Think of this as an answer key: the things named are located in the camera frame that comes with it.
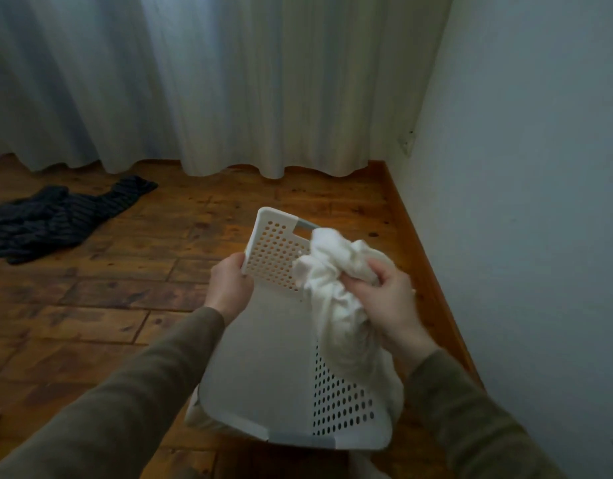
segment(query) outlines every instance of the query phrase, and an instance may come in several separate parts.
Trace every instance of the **dark striped clothing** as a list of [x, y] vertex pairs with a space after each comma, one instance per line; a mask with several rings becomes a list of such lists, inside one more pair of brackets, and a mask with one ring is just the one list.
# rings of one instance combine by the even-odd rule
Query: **dark striped clothing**
[[157, 183], [126, 176], [100, 196], [46, 186], [35, 195], [0, 205], [0, 257], [21, 264], [81, 244], [96, 227], [131, 207]]

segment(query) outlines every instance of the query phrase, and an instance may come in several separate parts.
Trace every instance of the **olive green sleeve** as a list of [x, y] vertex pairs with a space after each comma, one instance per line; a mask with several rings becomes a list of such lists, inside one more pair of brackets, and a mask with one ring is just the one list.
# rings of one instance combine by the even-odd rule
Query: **olive green sleeve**
[[510, 413], [446, 351], [430, 355], [405, 387], [406, 399], [444, 447], [460, 479], [564, 478]]
[[0, 462], [0, 478], [137, 478], [202, 379], [224, 331], [191, 313]]

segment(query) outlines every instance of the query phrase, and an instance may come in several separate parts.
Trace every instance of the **laundry basket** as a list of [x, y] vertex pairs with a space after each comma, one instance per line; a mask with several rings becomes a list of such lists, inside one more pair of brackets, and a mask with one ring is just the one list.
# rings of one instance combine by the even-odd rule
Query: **laundry basket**
[[263, 441], [314, 448], [378, 450], [392, 428], [384, 403], [332, 374], [318, 353], [310, 305], [292, 277], [309, 252], [301, 218], [258, 211], [242, 271], [255, 290], [225, 331], [199, 385], [209, 417]]

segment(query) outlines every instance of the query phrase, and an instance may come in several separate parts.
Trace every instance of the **baseboard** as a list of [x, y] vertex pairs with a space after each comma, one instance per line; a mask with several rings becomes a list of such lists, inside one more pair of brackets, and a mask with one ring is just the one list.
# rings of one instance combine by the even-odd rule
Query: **baseboard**
[[481, 384], [475, 364], [457, 328], [453, 313], [448, 307], [444, 293], [424, 252], [424, 247], [419, 240], [404, 202], [397, 191], [395, 182], [390, 176], [388, 166], [384, 161], [370, 161], [369, 163], [374, 175], [382, 181], [384, 195], [397, 226], [399, 241], [409, 256], [406, 271], [411, 276], [413, 285], [417, 290], [417, 307], [422, 321], [429, 325], [431, 334], [439, 344], [462, 363]]

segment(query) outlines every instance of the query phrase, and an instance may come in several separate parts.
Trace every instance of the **floorboard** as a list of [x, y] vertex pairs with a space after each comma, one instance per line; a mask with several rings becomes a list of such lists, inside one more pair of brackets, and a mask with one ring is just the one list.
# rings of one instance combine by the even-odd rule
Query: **floorboard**
[[[382, 184], [369, 170], [332, 178], [288, 168], [284, 178], [269, 180], [252, 167], [237, 167], [200, 178], [175, 164], [142, 162], [132, 172], [159, 188], [78, 248], [18, 266], [0, 259], [0, 459], [202, 306], [211, 266], [244, 249], [262, 206], [363, 239], [402, 268], [409, 262]], [[100, 165], [33, 174], [14, 157], [1, 157], [0, 202], [47, 184], [103, 193], [117, 178]], [[422, 320], [434, 333], [436, 323], [423, 311]], [[287, 461], [307, 460], [294, 450], [191, 430], [183, 412], [144, 478], [169, 477], [189, 466], [215, 477], [242, 467], [280, 476]], [[396, 479], [453, 477], [409, 410], [389, 449], [374, 461]]]

